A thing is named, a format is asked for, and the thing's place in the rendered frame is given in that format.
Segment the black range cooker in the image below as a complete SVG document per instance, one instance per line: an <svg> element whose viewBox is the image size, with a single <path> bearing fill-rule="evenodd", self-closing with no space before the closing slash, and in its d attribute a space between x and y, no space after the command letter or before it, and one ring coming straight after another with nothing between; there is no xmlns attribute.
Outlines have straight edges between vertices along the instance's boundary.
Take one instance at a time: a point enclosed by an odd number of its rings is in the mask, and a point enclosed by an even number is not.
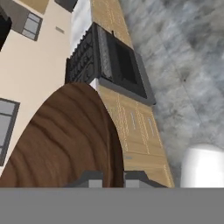
<svg viewBox="0 0 224 224"><path fill-rule="evenodd" d="M97 23L66 59L66 84L92 81L147 106L157 103L141 55Z"/></svg>

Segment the white rounded object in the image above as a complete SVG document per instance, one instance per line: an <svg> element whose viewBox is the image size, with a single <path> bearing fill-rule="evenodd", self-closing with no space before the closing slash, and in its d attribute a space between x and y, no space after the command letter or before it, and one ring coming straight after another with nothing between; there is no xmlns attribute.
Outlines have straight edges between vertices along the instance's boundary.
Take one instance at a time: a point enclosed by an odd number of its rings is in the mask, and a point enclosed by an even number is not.
<svg viewBox="0 0 224 224"><path fill-rule="evenodd" d="M224 188L224 150L208 143L189 147L181 164L182 188Z"/></svg>

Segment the brown wooden bowl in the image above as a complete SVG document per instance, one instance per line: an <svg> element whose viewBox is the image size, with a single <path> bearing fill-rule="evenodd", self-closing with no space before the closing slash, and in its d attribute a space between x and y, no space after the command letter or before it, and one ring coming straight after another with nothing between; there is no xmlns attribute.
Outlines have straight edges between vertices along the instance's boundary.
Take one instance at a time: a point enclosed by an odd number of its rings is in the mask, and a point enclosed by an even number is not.
<svg viewBox="0 0 224 224"><path fill-rule="evenodd" d="M0 176L3 187L64 187L101 172L104 187L123 186L123 150L101 97L87 83L60 87L37 110Z"/></svg>

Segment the grey framed window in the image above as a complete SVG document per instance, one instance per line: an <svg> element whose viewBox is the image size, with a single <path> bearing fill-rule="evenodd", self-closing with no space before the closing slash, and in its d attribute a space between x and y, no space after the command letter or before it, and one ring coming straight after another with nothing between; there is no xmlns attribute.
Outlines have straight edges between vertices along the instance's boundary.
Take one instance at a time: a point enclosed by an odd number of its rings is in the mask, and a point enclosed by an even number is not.
<svg viewBox="0 0 224 224"><path fill-rule="evenodd" d="M42 25L43 18L30 12L25 20L22 34L34 41L38 40L39 31Z"/></svg>
<svg viewBox="0 0 224 224"><path fill-rule="evenodd" d="M4 165L19 106L17 101L0 98L0 166Z"/></svg>

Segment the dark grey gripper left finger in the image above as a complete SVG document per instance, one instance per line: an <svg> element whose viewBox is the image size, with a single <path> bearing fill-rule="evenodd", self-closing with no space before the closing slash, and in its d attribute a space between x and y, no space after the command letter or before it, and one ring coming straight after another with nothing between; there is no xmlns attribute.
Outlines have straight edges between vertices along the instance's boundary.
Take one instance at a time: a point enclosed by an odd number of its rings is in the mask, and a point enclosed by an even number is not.
<svg viewBox="0 0 224 224"><path fill-rule="evenodd" d="M66 185L78 188L102 188L103 173L101 171L84 171L80 178Z"/></svg>

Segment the light wood cupboard run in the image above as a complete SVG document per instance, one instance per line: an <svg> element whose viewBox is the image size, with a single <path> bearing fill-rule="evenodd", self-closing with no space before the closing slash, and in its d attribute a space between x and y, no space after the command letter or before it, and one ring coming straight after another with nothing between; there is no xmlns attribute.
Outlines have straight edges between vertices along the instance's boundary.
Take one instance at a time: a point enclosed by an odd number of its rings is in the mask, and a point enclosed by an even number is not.
<svg viewBox="0 0 224 224"><path fill-rule="evenodd" d="M92 21L99 25L100 40L105 40L108 32L133 49L119 0L90 0L90 4Z"/></svg>
<svg viewBox="0 0 224 224"><path fill-rule="evenodd" d="M99 86L98 93L108 110L120 138L125 171L144 171L149 179L173 188L152 107Z"/></svg>

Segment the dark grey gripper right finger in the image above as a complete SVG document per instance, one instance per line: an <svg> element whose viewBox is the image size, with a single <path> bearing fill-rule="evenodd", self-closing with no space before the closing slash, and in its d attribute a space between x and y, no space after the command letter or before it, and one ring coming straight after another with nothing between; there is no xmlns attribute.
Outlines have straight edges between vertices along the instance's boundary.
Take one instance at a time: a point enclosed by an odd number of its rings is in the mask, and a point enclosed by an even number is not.
<svg viewBox="0 0 224 224"><path fill-rule="evenodd" d="M144 171L125 171L124 172L125 188L165 188L158 182L149 179Z"/></svg>

